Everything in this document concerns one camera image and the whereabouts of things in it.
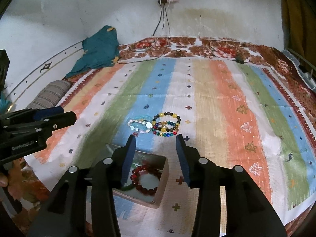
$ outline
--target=orange stripe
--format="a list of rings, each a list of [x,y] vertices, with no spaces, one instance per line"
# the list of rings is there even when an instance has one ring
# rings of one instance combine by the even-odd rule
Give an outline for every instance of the orange stripe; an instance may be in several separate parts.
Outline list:
[[[222,113],[227,120],[228,136],[228,163],[243,166],[256,184],[261,188],[265,196],[271,201],[271,188],[269,185],[268,165],[263,153],[262,140],[255,115],[247,108],[246,97],[234,81],[230,70],[223,61],[210,61],[210,70],[217,79],[217,90],[220,92]],[[250,133],[241,129],[241,126],[249,122],[252,126]],[[250,172],[249,168],[259,163],[260,175]]]
[[[99,92],[122,67],[123,64],[115,64],[113,67],[103,68],[72,98],[72,100],[64,107],[64,111],[75,112],[78,119],[83,110],[90,104],[94,95],[96,95],[96,93]],[[41,164],[47,162],[52,150],[56,147],[67,129],[68,127],[54,131],[53,135],[47,139],[47,148],[34,154],[34,157],[37,158]]]

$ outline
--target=power cord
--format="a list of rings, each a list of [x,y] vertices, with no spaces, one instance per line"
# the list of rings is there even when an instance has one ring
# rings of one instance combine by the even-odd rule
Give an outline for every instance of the power cord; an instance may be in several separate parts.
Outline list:
[[[156,30],[157,30],[157,28],[158,28],[158,26],[159,26],[159,24],[160,24],[160,22],[161,22],[162,11],[163,11],[163,10],[162,10],[161,5],[160,5],[160,19],[159,19],[158,25],[157,25],[157,27],[156,27],[156,29],[155,29],[155,32],[156,32]],[[151,46],[148,47],[148,48],[145,49],[145,50],[143,50],[143,49],[140,49],[140,50],[132,50],[132,48],[131,48],[129,45],[127,45],[127,44],[124,44],[124,45],[127,46],[127,47],[129,48],[129,50],[132,51],[132,52],[141,52],[141,51],[142,51],[142,52],[147,52],[149,49],[151,49],[151,48],[153,47],[153,45],[155,45],[155,44],[157,43],[159,37],[157,37],[156,41],[150,43]]]
[[[165,12],[164,12],[164,10],[162,10],[162,16],[163,16],[163,25],[162,25],[162,29],[163,29],[165,26]]]
[[[118,64],[129,64],[129,63],[136,63],[136,62],[143,62],[143,61],[153,61],[153,60],[159,59],[162,55],[164,55],[165,51],[166,51],[167,48],[168,48],[169,38],[170,38],[170,25],[169,25],[169,20],[168,20],[168,16],[167,16],[166,4],[164,4],[164,9],[165,9],[165,12],[166,12],[166,19],[167,19],[167,23],[168,23],[168,39],[167,39],[166,48],[165,48],[165,50],[163,51],[163,53],[162,53],[160,56],[158,56],[158,57],[156,57],[156,58],[152,58],[152,59],[147,59],[147,60],[142,60],[142,61],[131,61],[131,62],[126,62],[126,63],[124,63],[124,62],[119,62],[120,59],[118,59],[116,63],[118,63]]]
[[[156,26],[156,28],[155,28],[155,31],[154,31],[154,33],[153,33],[153,36],[155,35],[155,33],[156,33],[156,31],[157,31],[157,28],[158,28],[158,26],[159,26],[159,24],[160,24],[160,22],[161,22],[161,16],[162,16],[162,9],[160,9],[160,19],[159,19],[159,22],[158,22],[158,24],[157,24],[157,26]]]

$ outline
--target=green stripe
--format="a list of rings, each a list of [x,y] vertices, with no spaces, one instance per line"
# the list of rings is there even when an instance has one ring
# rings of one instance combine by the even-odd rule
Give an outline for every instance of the green stripe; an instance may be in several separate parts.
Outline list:
[[[144,61],[138,70],[132,73],[120,89],[121,93],[112,100],[100,121],[87,133],[84,143],[80,144],[81,152],[75,158],[75,165],[81,168],[90,167],[101,148],[111,143],[120,125],[136,101],[143,84],[153,70],[155,61]]]
[[[298,145],[296,144],[294,134],[276,101],[271,97],[269,91],[263,85],[260,77],[253,72],[253,70],[247,65],[240,65],[238,67],[245,74],[245,78],[249,83],[252,91],[256,95],[261,104],[267,104],[268,106],[262,106],[270,125],[276,136],[282,136],[281,140],[281,154],[280,160],[283,162],[285,172],[287,175],[287,187],[288,187],[288,209],[292,208],[293,204],[298,205],[302,200],[305,200],[304,196],[308,196],[309,184],[306,178],[307,171],[305,161],[303,160]],[[293,152],[295,159],[286,162],[285,159],[288,154]]]

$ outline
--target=bed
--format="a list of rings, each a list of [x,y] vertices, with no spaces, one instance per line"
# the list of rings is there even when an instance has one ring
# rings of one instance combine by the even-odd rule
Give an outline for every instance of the bed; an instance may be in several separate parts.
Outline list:
[[[316,95],[292,62],[271,47],[193,37],[121,45],[120,57],[113,67],[68,79],[73,86],[59,105],[74,111],[77,122],[54,132],[47,149],[21,159],[15,186],[23,189],[24,209],[12,217],[16,225],[27,231],[70,166],[89,167],[105,143],[124,145],[133,134],[138,150],[168,158],[169,179],[158,209],[114,197],[122,236],[191,236],[198,190],[182,181],[175,138],[127,125],[139,115],[168,111],[181,116],[179,133],[201,156],[247,170],[291,235],[316,197]],[[224,234],[224,190],[221,195]],[[88,211],[90,199],[88,190]]]

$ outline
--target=teal cloth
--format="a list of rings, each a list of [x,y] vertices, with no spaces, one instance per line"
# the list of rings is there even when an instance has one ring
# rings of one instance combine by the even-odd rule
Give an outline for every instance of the teal cloth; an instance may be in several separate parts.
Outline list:
[[[4,114],[7,112],[8,107],[11,105],[9,100],[6,100],[4,93],[1,92],[0,96],[0,114]]]
[[[74,76],[88,69],[113,66],[113,59],[119,56],[119,42],[116,29],[108,31],[111,26],[104,26],[93,36],[82,41],[85,54],[77,60],[66,77]]]

